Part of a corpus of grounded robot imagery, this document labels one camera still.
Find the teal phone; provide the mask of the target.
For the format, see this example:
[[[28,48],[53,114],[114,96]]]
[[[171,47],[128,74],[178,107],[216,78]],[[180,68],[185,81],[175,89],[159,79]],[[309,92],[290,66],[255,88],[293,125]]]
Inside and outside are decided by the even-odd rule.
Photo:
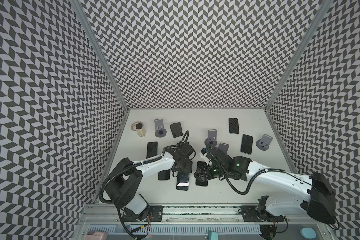
[[[189,190],[189,173],[178,172],[176,189],[178,191]]]
[[[235,135],[240,133],[239,120],[237,118],[229,118],[229,133]]]

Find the purple edged phone black stand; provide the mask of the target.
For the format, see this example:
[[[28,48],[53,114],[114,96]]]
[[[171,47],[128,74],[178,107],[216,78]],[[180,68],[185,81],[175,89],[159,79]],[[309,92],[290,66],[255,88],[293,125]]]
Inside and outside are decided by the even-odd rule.
[[[170,170],[164,170],[160,171],[158,173],[158,180],[159,181],[167,181],[171,178],[171,171]]]

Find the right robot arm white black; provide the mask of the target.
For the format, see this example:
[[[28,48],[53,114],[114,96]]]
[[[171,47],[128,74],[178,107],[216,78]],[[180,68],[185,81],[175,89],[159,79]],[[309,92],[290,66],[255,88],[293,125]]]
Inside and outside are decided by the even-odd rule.
[[[245,181],[247,187],[244,191],[233,189],[242,196],[250,192],[254,183],[265,184],[287,193],[287,196],[280,198],[262,196],[257,206],[260,217],[306,212],[310,218],[320,223],[334,225],[338,222],[335,191],[330,181],[321,173],[312,173],[309,176],[293,174],[267,167],[250,158],[232,158],[218,148],[203,148],[200,156],[207,161],[207,164],[198,167],[194,174],[200,182],[222,179],[232,187],[231,180]]]

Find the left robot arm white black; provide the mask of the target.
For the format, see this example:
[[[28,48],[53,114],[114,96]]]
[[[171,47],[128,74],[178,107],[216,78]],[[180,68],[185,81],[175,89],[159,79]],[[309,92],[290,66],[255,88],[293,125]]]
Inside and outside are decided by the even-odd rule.
[[[140,219],[149,212],[150,205],[140,195],[138,188],[144,179],[161,171],[189,173],[195,149],[182,140],[176,145],[164,147],[162,153],[141,161],[124,158],[104,180],[99,192],[99,201],[112,204],[117,209],[127,209]]]

